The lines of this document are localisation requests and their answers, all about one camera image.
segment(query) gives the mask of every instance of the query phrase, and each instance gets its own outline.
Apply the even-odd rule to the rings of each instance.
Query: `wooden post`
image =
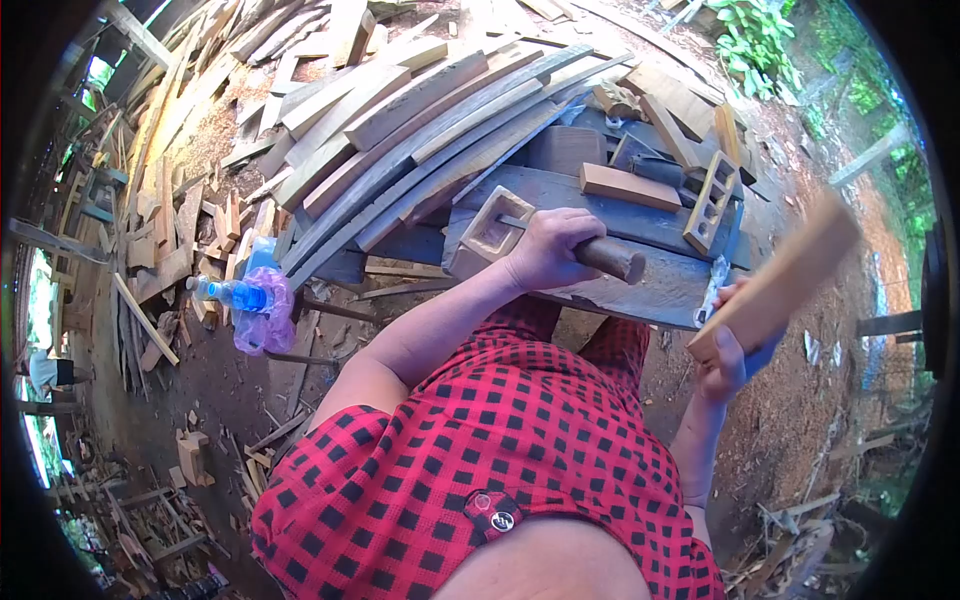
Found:
[[[167,50],[163,44],[143,26],[143,23],[136,20],[136,17],[133,16],[132,12],[127,10],[127,7],[120,4],[118,0],[108,0],[107,15],[113,20],[113,24],[117,26],[120,33],[128,37],[140,50],[143,50],[144,54],[150,57],[156,64],[160,65],[160,68],[164,71],[170,69],[170,66],[174,63],[173,53]]]
[[[916,331],[923,326],[923,316],[919,310],[914,310],[898,315],[861,319],[856,322],[856,335],[890,335],[891,333]]]
[[[879,141],[867,149],[865,153],[855,158],[850,164],[841,167],[830,176],[829,184],[834,187],[846,185],[855,180],[861,173],[874,168],[898,146],[910,141],[910,130],[905,123],[898,123]]]
[[[55,415],[69,415],[82,410],[80,402],[25,402],[16,403],[16,410],[24,415],[40,415],[52,417]]]
[[[99,248],[85,246],[69,237],[58,237],[50,231],[34,227],[26,221],[10,219],[10,233],[29,246],[35,246],[54,254],[69,254],[89,260],[98,265],[107,264],[107,255]]]

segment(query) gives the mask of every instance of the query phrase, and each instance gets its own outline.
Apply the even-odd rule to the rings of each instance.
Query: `green plant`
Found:
[[[727,24],[727,34],[717,38],[717,55],[727,68],[743,78],[743,93],[769,100],[777,83],[801,87],[800,73],[783,49],[783,37],[793,37],[793,25],[763,0],[707,0],[717,18]]]

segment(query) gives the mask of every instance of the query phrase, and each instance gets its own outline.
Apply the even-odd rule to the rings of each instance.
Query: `pink plastic bag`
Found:
[[[274,305],[269,313],[233,310],[233,345],[250,356],[260,356],[263,350],[289,352],[297,341],[297,328],[290,319],[294,292],[287,277],[277,269],[257,267],[243,280],[273,292]]]

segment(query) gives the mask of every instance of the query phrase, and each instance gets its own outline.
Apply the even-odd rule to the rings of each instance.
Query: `shirt button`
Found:
[[[508,532],[514,528],[514,516],[503,511],[493,513],[493,516],[490,517],[490,525],[501,533]]]
[[[486,511],[490,508],[490,504],[490,497],[485,493],[478,493],[473,497],[473,506],[477,507],[478,511]]]

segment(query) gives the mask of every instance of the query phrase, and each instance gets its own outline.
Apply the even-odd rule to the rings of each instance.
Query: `wooden beam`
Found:
[[[677,212],[683,206],[677,190],[669,185],[586,162],[580,167],[580,189],[585,194],[617,198],[669,212]]]
[[[143,328],[147,331],[147,335],[150,336],[150,339],[160,348],[160,351],[163,352],[163,355],[167,357],[174,365],[180,362],[177,355],[174,354],[170,347],[160,338],[160,334],[156,332],[153,324],[150,323],[150,320],[147,319],[147,315],[143,313],[143,310],[140,309],[140,305],[133,298],[133,294],[130,293],[130,290],[127,288],[127,284],[124,282],[123,278],[120,277],[120,274],[113,274],[113,285],[116,287],[117,291],[120,292],[120,297],[123,298],[124,302],[127,303],[127,306],[130,308],[133,315],[140,322]]]
[[[366,152],[425,108],[488,70],[482,51],[451,60],[417,77],[344,128],[353,146]]]
[[[346,193],[350,186],[359,178],[365,175],[371,177],[369,172],[374,165],[378,165],[377,161],[380,160],[380,158],[384,157],[397,146],[403,144],[408,137],[417,133],[427,124],[430,124],[433,119],[444,114],[447,110],[452,109],[452,107],[463,102],[467,97],[485,88],[487,85],[502,79],[541,56],[543,56],[543,51],[539,48],[508,48],[505,49],[502,54],[498,53],[491,56],[488,59],[489,70],[473,78],[466,84],[461,85],[422,110],[370,150],[349,157],[346,162],[341,163],[333,173],[329,174],[319,185],[313,188],[313,191],[303,200],[303,204],[310,206],[316,203],[320,206],[330,206]],[[400,156],[400,151],[394,154],[396,155],[396,160],[402,161],[405,159],[405,156]],[[396,165],[391,164],[384,166],[390,169],[395,168]]]
[[[19,219],[10,219],[9,223],[11,235],[28,246],[54,254],[67,254],[82,258],[98,265],[107,264],[107,255],[99,248],[81,244],[73,238],[58,237],[50,231],[44,231]]]
[[[776,255],[686,345],[697,361],[715,364],[713,335],[721,324],[745,353],[756,349],[816,293],[860,240],[856,217],[842,200],[826,196],[810,212],[806,225],[782,242]]]
[[[903,122],[899,122],[876,144],[868,148],[862,155],[855,158],[850,164],[841,167],[830,176],[828,182],[833,187],[840,187],[855,180],[864,171],[868,171],[888,157],[893,150],[910,141],[910,130]]]
[[[108,0],[105,8],[120,33],[136,44],[150,60],[167,71],[177,62],[174,55],[118,0]]]

